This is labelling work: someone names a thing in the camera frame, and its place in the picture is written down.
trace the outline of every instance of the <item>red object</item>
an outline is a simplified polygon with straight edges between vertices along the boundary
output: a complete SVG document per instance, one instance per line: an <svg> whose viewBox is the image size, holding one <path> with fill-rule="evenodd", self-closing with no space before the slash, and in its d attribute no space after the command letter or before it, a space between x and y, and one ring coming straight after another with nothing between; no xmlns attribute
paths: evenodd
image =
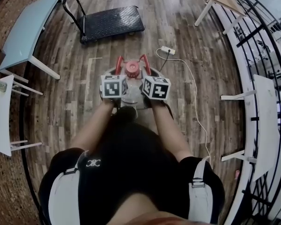
<svg viewBox="0 0 281 225"><path fill-rule="evenodd" d="M121 63L122 63L122 61L124 61L123 57L119 56L118 63L117 63L117 66L116 66L116 75L120 75L120 73L121 73Z"/></svg>
<svg viewBox="0 0 281 225"><path fill-rule="evenodd" d="M150 69L150 64L149 64L149 61L148 61L147 56L144 54L144 55L142 55L142 56L140 57L140 60L141 60L142 58L144 58L144 60L145 60L145 64L146 64L145 69L146 69L146 72L147 72L147 74L148 74L149 76L151 76L151 69Z"/></svg>
<svg viewBox="0 0 281 225"><path fill-rule="evenodd" d="M140 66L137 61L129 61L126 63L125 73L130 78L136 78L140 74Z"/></svg>

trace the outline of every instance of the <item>black shirt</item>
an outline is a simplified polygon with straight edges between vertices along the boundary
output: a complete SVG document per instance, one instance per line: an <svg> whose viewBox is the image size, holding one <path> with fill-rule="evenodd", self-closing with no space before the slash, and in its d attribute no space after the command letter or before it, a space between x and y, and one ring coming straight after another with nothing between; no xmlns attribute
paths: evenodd
<svg viewBox="0 0 281 225"><path fill-rule="evenodd" d="M135 123L108 129L103 138L97 150L78 164L81 225L107 224L133 193L147 195L158 210L187 219L188 186L201 158L187 157L178 163L154 132ZM82 153L83 150L72 148L53 157L39 189L40 203L47 218L55 178L73 168ZM217 223L224 190L209 163L206 163L204 181L213 191L212 222Z"/></svg>

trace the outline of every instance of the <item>wooden floor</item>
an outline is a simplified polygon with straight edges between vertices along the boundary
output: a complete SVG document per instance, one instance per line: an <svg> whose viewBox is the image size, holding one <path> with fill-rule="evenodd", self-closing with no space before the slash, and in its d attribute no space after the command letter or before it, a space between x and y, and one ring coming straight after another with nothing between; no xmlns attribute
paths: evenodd
<svg viewBox="0 0 281 225"><path fill-rule="evenodd" d="M241 92L237 66L222 28L213 11L199 27L195 20L204 8L204 0L80 0L87 14L136 5L144 32L101 39L83 46L79 31L58 4L40 36L34 56L60 74L52 79L34 66L30 68L30 86L43 96L30 96L25 106L25 135L43 146L26 150L30 175L37 192L54 154L69 147L70 140L100 103L99 76L116 65L118 56L126 60L148 56L152 67L163 61L155 54L162 45L176 50L175 58L190 66L198 86L198 115L208 132L207 147L211 165L224 183L226 203L221 221L235 191L235 170L240 163L221 162L223 154L240 150L243 145L243 107L240 102L222 102L220 95ZM72 11L74 0L68 0ZM185 134L195 156L207 155L205 133L196 121L195 86L182 62L168 61L163 74L171 80L169 104L174 118ZM140 115L140 122L155 129L152 112Z"/></svg>

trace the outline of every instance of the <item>person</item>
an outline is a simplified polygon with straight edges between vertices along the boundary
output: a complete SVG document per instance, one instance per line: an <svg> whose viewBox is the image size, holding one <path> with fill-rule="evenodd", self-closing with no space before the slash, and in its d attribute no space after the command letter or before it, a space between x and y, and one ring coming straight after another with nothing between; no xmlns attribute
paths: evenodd
<svg viewBox="0 0 281 225"><path fill-rule="evenodd" d="M112 114L114 103L102 100L71 147L52 158L42 179L38 195L48 224L218 222L225 201L221 180L208 162L192 155L169 109L159 101L151 106L159 135L134 122L132 107ZM198 164L204 175L191 193ZM59 184L70 173L73 177ZM71 183L77 174L79 182ZM195 202L198 198L203 205ZM203 220L196 219L199 213Z"/></svg>
<svg viewBox="0 0 281 225"><path fill-rule="evenodd" d="M272 33L281 31L281 18L278 19L277 22L274 23L273 26L270 27Z"/></svg>

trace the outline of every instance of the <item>black metal railing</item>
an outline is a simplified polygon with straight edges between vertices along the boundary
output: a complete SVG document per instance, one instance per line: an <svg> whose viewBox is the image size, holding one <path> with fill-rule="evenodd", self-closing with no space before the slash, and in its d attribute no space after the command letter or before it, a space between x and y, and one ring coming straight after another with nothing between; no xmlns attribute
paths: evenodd
<svg viewBox="0 0 281 225"><path fill-rule="evenodd" d="M278 21L259 1L237 0L237 2L246 13L246 17L234 27L235 36L239 41L237 47L241 47L244 53L253 89L255 89L254 74L273 80L277 98L277 128L280 133L278 156L273 177L271 181L268 182L270 179L268 172L264 174L256 181L253 191L251 191L250 185L252 183L255 166L252 164L252 173L247 189L244 191L244 196L249 197L256 203L253 207L252 214L245 222L245 224L247 224L250 218L254 219L255 223L260 218L268 217L281 189L281 175L277 176L278 162L281 153L281 30L279 30L280 28L278 30L273 29L273 25L278 24ZM235 14L223 7L222 9L232 23L236 19ZM256 95L254 96L256 105L255 113L256 117L258 117L257 98ZM255 149L253 153L255 158L257 158L258 154L258 122L259 121L256 120ZM272 191L274 195L270 199L269 195L273 189L275 180L279 180L279 183L276 191L274 193ZM258 210L257 214L253 216L253 212L256 210Z"/></svg>

